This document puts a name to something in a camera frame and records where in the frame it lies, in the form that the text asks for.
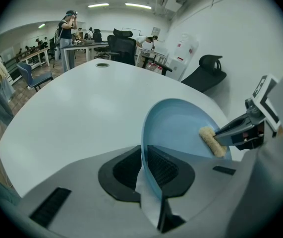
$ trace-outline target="backpack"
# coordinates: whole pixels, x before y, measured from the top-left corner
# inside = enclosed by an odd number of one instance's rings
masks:
[[[58,34],[58,31],[59,31],[59,26],[57,25],[57,29],[56,29],[56,32],[54,34],[54,44],[59,47],[60,46],[60,39],[61,39],[61,34],[62,34],[62,31],[63,31],[63,28],[61,27],[61,32],[60,34]]]

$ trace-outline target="beige sponge brush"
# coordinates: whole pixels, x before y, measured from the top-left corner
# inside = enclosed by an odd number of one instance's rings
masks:
[[[215,132],[211,127],[202,127],[199,129],[199,134],[201,138],[205,141],[205,143],[212,150],[212,153],[216,157],[224,157],[227,151],[226,146],[222,146],[219,142],[214,138]]]

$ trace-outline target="fluorescent light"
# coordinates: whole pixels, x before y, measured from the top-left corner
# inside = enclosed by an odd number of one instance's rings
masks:
[[[98,7],[98,6],[108,6],[108,3],[99,3],[99,4],[93,4],[93,5],[89,5],[88,7],[92,8],[92,7]]]
[[[146,9],[151,9],[150,6],[141,5],[141,4],[125,3],[125,5],[128,5],[128,6],[136,6],[136,7],[142,7],[142,8],[146,8]]]

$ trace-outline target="desk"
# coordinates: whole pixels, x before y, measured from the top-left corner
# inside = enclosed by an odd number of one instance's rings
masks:
[[[29,64],[28,63],[28,59],[32,58],[32,57],[35,57],[35,56],[38,56],[38,59],[39,59],[39,62],[40,62],[40,66],[42,66],[42,62],[41,62],[41,59],[40,59],[40,54],[41,53],[44,53],[45,55],[45,58],[46,58],[46,62],[47,62],[47,65],[50,66],[50,63],[49,63],[49,56],[48,56],[48,49],[49,48],[45,48],[45,49],[42,49],[42,50],[39,50],[35,53],[32,53],[30,55],[28,55],[27,57],[25,58],[22,58],[20,61],[26,61],[26,64]]]
[[[74,46],[62,48],[61,50],[63,50],[63,52],[64,52],[67,70],[70,70],[70,66],[69,66],[69,63],[68,63],[68,56],[66,55],[66,52],[68,50],[86,50],[86,61],[90,61],[90,60],[93,60],[93,49],[94,48],[101,48],[101,47],[108,47],[108,42],[74,45]]]
[[[106,62],[110,66],[96,67]],[[128,64],[94,59],[35,94],[0,141],[0,159],[20,196],[74,161],[141,144],[149,109],[178,98],[228,123],[215,101],[176,80]],[[231,148],[233,160],[240,157]]]
[[[155,52],[155,51],[147,50],[147,49],[143,49],[143,48],[137,47],[137,51],[136,51],[136,55],[137,55],[137,62],[136,62],[136,65],[138,65],[138,64],[139,64],[139,61],[140,61],[140,55],[141,55],[141,53],[142,53],[142,52],[147,52],[147,53],[154,54],[155,56],[159,56],[159,61],[158,61],[158,62],[160,62],[160,60],[162,60],[162,62],[161,62],[161,63],[163,63],[163,62],[164,62],[164,59],[166,58],[166,56],[165,56],[165,55],[159,54],[159,53],[157,53],[157,52]]]

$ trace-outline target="whiteboard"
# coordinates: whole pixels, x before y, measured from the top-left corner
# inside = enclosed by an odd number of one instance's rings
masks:
[[[132,28],[125,28],[125,27],[123,27],[122,29],[121,29],[122,31],[131,31],[132,32],[132,39],[134,39],[134,38],[136,38],[137,36],[139,36],[140,35],[140,30],[137,30],[137,29],[132,29]]]

